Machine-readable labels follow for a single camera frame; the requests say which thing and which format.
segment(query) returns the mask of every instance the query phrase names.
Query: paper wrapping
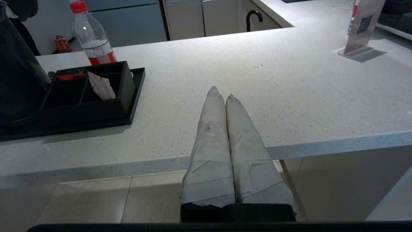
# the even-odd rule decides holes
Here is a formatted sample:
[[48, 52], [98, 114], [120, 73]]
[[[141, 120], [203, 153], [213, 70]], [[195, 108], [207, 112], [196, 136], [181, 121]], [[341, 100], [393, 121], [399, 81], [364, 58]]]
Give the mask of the paper wrapping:
[[214, 86], [207, 94], [197, 126], [181, 203], [217, 207], [235, 203], [225, 102]]
[[292, 192], [273, 164], [245, 107], [233, 95], [227, 98], [226, 114], [236, 201], [290, 204], [297, 212]]

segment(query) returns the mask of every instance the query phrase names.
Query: speckled quartz countertop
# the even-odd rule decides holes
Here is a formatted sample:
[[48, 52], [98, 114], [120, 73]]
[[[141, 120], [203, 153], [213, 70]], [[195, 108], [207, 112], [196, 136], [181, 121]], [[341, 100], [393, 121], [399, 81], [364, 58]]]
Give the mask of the speckled quartz countertop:
[[[242, 101], [273, 159], [411, 145], [411, 42], [376, 31], [383, 55], [332, 53], [351, 13], [331, 6], [350, 2], [255, 0], [294, 27], [115, 48], [146, 68], [133, 124], [0, 142], [0, 187], [184, 170], [212, 85]], [[88, 65], [83, 52], [38, 60], [46, 71]]]

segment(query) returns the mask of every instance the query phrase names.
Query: red bottle label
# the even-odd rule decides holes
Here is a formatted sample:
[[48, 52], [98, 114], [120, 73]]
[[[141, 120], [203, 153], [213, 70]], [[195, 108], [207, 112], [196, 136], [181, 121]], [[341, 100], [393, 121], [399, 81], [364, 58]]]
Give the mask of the red bottle label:
[[92, 65], [117, 62], [116, 56], [110, 43], [107, 42], [99, 47], [86, 48], [84, 52]]

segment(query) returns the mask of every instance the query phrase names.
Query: qr code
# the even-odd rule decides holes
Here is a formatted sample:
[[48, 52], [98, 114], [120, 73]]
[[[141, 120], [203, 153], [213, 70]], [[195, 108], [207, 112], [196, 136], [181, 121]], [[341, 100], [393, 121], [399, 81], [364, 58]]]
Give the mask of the qr code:
[[362, 20], [360, 21], [358, 32], [356, 33], [357, 35], [361, 34], [361, 33], [364, 33], [365, 31], [368, 30], [371, 19], [372, 19], [372, 15], [370, 15], [368, 17], [365, 17], [365, 18], [362, 18]]

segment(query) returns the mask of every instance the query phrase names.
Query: black kettle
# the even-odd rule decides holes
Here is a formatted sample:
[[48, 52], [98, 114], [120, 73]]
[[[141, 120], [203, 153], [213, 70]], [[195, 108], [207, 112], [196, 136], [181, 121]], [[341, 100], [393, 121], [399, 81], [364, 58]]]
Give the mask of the black kettle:
[[0, 129], [39, 117], [50, 79], [6, 15], [0, 0]]

